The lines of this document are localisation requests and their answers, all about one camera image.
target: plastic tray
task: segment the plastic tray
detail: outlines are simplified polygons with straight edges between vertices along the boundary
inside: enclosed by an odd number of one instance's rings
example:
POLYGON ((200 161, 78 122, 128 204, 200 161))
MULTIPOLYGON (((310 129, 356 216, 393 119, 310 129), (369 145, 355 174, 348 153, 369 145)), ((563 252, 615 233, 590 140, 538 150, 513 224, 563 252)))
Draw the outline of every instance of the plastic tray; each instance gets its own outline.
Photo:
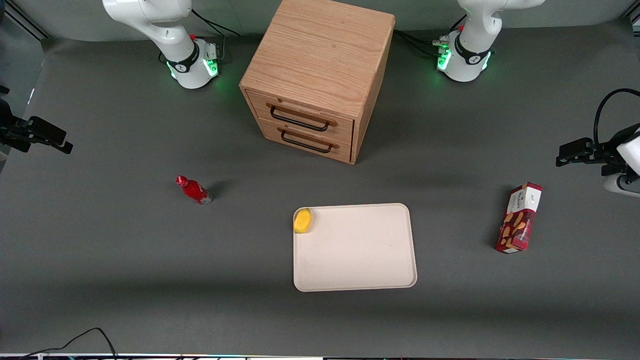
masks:
POLYGON ((411 220, 404 204, 309 210, 309 230, 293 234, 293 282, 298 290, 410 288, 415 284, 411 220))

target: red box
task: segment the red box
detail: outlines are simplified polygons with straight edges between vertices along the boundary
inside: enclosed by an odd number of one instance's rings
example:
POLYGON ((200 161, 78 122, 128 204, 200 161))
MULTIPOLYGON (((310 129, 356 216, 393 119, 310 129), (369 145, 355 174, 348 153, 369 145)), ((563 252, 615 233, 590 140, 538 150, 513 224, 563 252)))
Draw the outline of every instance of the red box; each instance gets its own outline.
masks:
POLYGON ((527 250, 542 186, 526 183, 511 191, 495 249, 504 254, 527 250))

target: black metal handle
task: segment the black metal handle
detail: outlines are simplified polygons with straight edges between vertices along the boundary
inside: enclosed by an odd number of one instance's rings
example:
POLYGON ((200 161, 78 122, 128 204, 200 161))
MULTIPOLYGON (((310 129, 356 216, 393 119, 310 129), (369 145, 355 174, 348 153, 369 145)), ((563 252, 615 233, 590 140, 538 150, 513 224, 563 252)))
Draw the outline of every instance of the black metal handle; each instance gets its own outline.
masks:
POLYGON ((328 154, 331 151, 331 148, 333 147, 333 145, 329 144, 329 148, 328 149, 320 149, 319 147, 315 147, 315 146, 307 145, 305 143, 297 142, 296 140, 287 139, 286 137, 284 137, 284 135, 287 133, 287 131, 286 130, 281 130, 281 131, 282 131, 282 134, 280 135, 280 137, 282 138, 282 141, 288 142, 288 143, 292 143, 293 145, 302 146, 302 147, 304 147, 306 149, 309 149, 309 150, 317 151, 317 152, 320 152, 322 154, 328 154))
POLYGON ((315 130, 315 131, 326 131, 329 128, 329 122, 324 123, 323 127, 317 127, 317 126, 305 124, 304 122, 300 122, 300 121, 297 121, 297 120, 289 119, 288 117, 276 115, 274 113, 274 111, 276 111, 276 107, 272 105, 271 106, 271 117, 273 117, 274 119, 282 120, 284 122, 288 122, 290 124, 302 126, 302 127, 307 128, 307 129, 311 129, 311 130, 315 130))

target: bottle cap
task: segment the bottle cap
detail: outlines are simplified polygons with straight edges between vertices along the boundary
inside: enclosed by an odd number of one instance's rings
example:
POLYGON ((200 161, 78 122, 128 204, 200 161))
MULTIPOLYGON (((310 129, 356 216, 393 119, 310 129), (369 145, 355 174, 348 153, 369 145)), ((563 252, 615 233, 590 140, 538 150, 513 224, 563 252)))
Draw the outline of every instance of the bottle cap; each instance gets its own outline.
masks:
POLYGON ((189 182, 189 179, 187 179, 186 177, 180 175, 178 177, 175 178, 175 183, 180 185, 180 186, 187 186, 187 183, 189 182))

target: wooden drawer cabinet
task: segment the wooden drawer cabinet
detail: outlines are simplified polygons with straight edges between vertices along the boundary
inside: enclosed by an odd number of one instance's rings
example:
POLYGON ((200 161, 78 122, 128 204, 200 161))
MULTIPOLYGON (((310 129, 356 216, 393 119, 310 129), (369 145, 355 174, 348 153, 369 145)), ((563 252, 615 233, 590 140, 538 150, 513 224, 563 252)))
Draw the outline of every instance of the wooden drawer cabinet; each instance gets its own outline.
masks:
POLYGON ((269 140, 354 164, 395 18, 329 0, 282 0, 240 89, 269 140))

